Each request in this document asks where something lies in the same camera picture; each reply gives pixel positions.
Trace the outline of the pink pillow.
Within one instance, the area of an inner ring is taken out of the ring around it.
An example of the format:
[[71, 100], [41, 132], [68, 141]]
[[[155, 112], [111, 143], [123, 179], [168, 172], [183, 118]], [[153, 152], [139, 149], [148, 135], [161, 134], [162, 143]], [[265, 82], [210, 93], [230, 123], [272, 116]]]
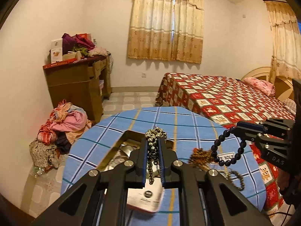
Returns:
[[243, 81], [249, 84], [252, 87], [259, 89], [262, 93], [267, 95], [268, 97], [273, 97], [275, 95], [275, 86], [274, 84], [266, 81], [266, 80], [259, 80], [253, 77], [244, 78]]

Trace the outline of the brown wooden desk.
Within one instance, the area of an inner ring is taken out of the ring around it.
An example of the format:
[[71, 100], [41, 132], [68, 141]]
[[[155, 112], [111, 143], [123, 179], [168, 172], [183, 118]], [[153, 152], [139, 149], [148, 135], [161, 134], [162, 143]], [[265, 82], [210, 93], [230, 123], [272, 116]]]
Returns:
[[103, 115], [104, 99], [112, 93], [110, 57], [93, 56], [43, 66], [52, 105], [62, 100], [83, 108], [95, 124]]

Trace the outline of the clothes pile on desk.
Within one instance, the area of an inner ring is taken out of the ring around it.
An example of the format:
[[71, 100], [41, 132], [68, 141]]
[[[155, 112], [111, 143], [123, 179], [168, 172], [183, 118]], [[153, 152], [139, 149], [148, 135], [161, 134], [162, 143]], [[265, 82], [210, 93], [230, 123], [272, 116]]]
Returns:
[[91, 40], [81, 37], [79, 34], [70, 36], [69, 34], [64, 33], [62, 36], [62, 50], [63, 55], [71, 52], [80, 52], [85, 58], [94, 56], [108, 57], [111, 55], [106, 49], [97, 47]]

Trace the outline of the white paper card in tin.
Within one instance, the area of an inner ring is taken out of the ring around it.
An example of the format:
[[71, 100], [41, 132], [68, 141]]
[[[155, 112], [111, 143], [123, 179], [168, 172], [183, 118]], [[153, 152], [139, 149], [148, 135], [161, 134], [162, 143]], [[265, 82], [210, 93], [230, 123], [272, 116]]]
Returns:
[[152, 167], [154, 182], [150, 184], [150, 176], [146, 170], [146, 182], [142, 189], [129, 189], [127, 205], [147, 213], [156, 213], [162, 205], [165, 189], [162, 187], [157, 166]]

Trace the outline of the beige right curtain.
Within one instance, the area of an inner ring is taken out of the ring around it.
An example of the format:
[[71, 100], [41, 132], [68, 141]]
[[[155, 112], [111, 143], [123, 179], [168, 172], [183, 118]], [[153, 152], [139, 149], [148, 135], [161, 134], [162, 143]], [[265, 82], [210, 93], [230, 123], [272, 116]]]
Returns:
[[300, 30], [292, 8], [284, 2], [266, 1], [273, 38], [269, 81], [276, 77], [300, 79]]

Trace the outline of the white product box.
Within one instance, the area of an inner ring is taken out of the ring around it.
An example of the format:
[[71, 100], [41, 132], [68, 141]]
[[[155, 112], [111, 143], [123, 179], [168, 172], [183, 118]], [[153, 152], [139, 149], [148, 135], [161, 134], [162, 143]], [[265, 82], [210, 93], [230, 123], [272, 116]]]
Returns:
[[63, 39], [55, 39], [50, 44], [50, 60], [51, 63], [60, 62], [63, 60]]

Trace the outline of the red patterned bed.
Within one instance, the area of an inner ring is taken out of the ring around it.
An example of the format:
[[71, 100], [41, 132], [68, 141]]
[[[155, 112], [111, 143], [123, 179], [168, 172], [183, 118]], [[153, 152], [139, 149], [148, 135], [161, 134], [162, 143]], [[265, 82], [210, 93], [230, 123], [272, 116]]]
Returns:
[[189, 109], [227, 129], [239, 121], [294, 119], [277, 98], [226, 76], [166, 73], [155, 100], [156, 106], [163, 104]]

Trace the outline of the beige window curtain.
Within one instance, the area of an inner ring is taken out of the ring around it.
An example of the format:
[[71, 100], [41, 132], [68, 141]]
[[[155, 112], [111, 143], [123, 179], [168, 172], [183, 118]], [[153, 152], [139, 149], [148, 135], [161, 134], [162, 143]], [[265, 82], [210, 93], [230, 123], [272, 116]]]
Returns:
[[200, 64], [204, 0], [133, 0], [127, 57]]

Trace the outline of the pink metal tin box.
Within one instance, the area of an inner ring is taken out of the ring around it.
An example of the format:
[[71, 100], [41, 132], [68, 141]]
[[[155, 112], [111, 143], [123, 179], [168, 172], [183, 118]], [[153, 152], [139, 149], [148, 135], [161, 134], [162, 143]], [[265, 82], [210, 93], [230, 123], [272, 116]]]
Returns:
[[138, 150], [144, 143], [152, 143], [157, 146], [158, 138], [164, 138], [166, 147], [170, 150], [173, 149], [173, 141], [168, 140], [166, 132], [159, 127], [149, 129], [145, 133], [125, 131], [100, 161], [97, 170], [100, 172], [111, 170], [116, 165], [127, 161], [131, 152]]

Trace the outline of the clothes pile on floor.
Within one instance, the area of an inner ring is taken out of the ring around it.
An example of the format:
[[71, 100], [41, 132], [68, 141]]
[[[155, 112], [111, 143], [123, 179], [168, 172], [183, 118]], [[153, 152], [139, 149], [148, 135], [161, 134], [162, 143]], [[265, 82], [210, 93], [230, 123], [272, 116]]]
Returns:
[[58, 168], [60, 156], [69, 153], [72, 145], [92, 126], [83, 108], [66, 100], [59, 102], [29, 145], [34, 166], [45, 171]]

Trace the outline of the blue plaid table cloth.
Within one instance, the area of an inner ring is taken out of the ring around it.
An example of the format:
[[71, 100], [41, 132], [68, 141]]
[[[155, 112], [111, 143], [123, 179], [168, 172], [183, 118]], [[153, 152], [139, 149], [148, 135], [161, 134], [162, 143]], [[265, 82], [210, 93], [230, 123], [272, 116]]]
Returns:
[[[145, 133], [160, 127], [173, 141], [178, 158], [188, 159], [194, 148], [210, 150], [215, 139], [226, 128], [182, 107], [150, 107], [123, 111], [109, 116], [93, 126], [77, 140], [69, 152], [63, 173], [61, 195], [89, 170], [96, 168], [121, 135], [127, 131]], [[240, 140], [229, 136], [218, 148], [218, 155], [226, 160], [236, 154]], [[242, 158], [228, 167], [211, 165], [214, 169], [235, 170], [243, 176], [245, 189], [241, 192], [261, 211], [266, 201], [266, 189], [258, 163], [249, 145]], [[166, 190], [156, 213], [127, 210], [127, 225], [180, 225], [178, 191]]]

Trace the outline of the striped grey pillow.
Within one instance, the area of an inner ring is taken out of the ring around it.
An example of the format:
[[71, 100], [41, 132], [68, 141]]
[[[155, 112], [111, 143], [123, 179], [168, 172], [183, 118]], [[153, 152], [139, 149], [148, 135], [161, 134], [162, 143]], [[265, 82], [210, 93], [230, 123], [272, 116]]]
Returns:
[[296, 103], [294, 100], [287, 98], [284, 100], [284, 106], [285, 108], [292, 114], [292, 115], [296, 115]]

